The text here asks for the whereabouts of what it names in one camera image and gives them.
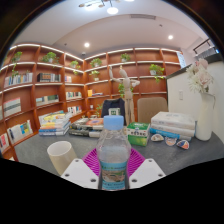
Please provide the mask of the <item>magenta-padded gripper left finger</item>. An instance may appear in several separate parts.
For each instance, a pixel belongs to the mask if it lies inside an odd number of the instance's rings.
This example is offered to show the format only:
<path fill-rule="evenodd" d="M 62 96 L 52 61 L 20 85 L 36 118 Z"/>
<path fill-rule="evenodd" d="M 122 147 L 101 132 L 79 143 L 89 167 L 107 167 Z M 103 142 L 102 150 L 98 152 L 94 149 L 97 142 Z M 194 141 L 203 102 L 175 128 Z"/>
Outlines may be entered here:
<path fill-rule="evenodd" d="M 84 188 L 97 189 L 99 185 L 100 164 L 95 149 L 82 159 L 74 159 L 61 177 Z"/>

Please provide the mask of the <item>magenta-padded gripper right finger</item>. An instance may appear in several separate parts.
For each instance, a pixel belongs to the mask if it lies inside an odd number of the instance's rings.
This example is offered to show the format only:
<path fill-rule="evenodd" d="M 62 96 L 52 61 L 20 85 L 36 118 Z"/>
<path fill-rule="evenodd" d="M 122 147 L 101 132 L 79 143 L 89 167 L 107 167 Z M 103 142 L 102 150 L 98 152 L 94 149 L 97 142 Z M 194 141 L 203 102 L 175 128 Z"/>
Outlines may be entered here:
<path fill-rule="evenodd" d="M 137 150 L 132 149 L 127 163 L 129 188 L 143 187 L 149 183 L 165 177 L 165 173 L 154 159 L 145 159 Z"/>

